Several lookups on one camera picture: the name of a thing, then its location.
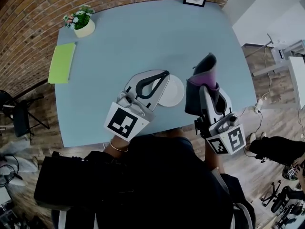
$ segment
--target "potted plant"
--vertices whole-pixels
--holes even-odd
[[[65,27],[74,30],[77,37],[85,37],[90,35],[95,30],[95,24],[90,19],[94,10],[89,5],[82,5],[80,10],[70,16],[65,15]]]

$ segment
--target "brick wall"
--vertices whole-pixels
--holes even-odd
[[[0,89],[16,95],[48,77],[62,17],[151,0],[6,0],[0,3]],[[207,0],[221,6],[227,0]]]

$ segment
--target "wooden floor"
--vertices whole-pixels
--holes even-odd
[[[254,47],[243,48],[246,55],[255,49],[256,48]],[[261,52],[249,57],[247,61],[251,72],[263,69],[265,67],[264,51],[262,50]],[[269,49],[266,50],[266,63],[267,66],[274,63]],[[266,101],[273,103],[291,101],[293,92],[289,72],[282,71],[270,76],[272,79],[272,85],[270,93],[266,95]],[[253,78],[253,82],[257,97],[262,97],[264,93],[268,92],[269,78],[267,75],[255,77]],[[43,85],[30,94],[24,96],[24,98],[31,99],[39,95],[44,95],[45,98],[34,103],[30,108],[30,112],[40,120],[48,123],[50,130],[45,129],[42,126],[34,128],[33,132],[35,136],[31,136],[31,147],[18,153],[19,156],[24,158],[32,158],[33,156],[36,156],[38,160],[42,162],[44,157],[50,156],[54,150],[59,150],[65,156],[81,157],[85,157],[92,150],[103,150],[102,144],[63,149],[57,119],[53,85]],[[244,110],[238,110],[238,114],[241,115],[243,111]],[[263,110],[262,114],[263,121],[260,129],[257,131],[258,136],[264,131],[267,132],[268,136],[279,135],[293,140],[301,140],[301,134],[303,131],[302,127],[298,123],[299,117],[297,110]],[[300,119],[301,123],[305,125],[305,111],[303,110],[300,111]],[[249,107],[244,111],[241,120],[244,124],[246,135],[248,136],[251,132],[258,129],[261,115],[255,114],[253,108]],[[0,119],[0,125],[3,125],[4,123],[8,123],[8,120],[5,120],[2,117],[2,119]],[[198,157],[204,160],[204,140],[195,135],[193,125],[185,126],[183,127],[183,130],[192,142]],[[15,139],[16,138],[12,131],[5,131],[0,137],[0,146]],[[226,172],[239,178],[247,199],[253,203],[257,215],[256,225],[260,228],[267,223],[273,215],[268,208],[265,209],[260,205],[259,198],[263,193],[268,191],[271,182],[284,180],[281,176],[283,166],[272,161],[266,161],[261,164],[259,160],[247,157],[242,150],[235,155],[224,157],[223,160]],[[36,172],[22,175],[24,180],[27,182],[27,186],[25,187],[8,185],[7,188],[13,197],[19,214],[25,213],[29,218],[38,215],[49,228],[53,228],[50,211],[38,207],[33,199],[38,174],[39,173]]]

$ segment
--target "bracelet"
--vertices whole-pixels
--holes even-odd
[[[112,145],[111,143],[111,140],[110,140],[110,146],[113,147],[115,150],[117,151],[120,151],[120,152],[128,152],[128,147],[127,147],[127,150],[120,150],[120,149],[117,149],[115,146]]]

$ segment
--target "sneaker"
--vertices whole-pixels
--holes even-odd
[[[266,132],[263,132],[263,133],[261,134],[261,140],[263,139],[263,137],[267,137],[267,133],[266,133]]]
[[[256,140],[256,135],[254,133],[251,133],[250,139],[249,139],[250,144],[255,140]]]

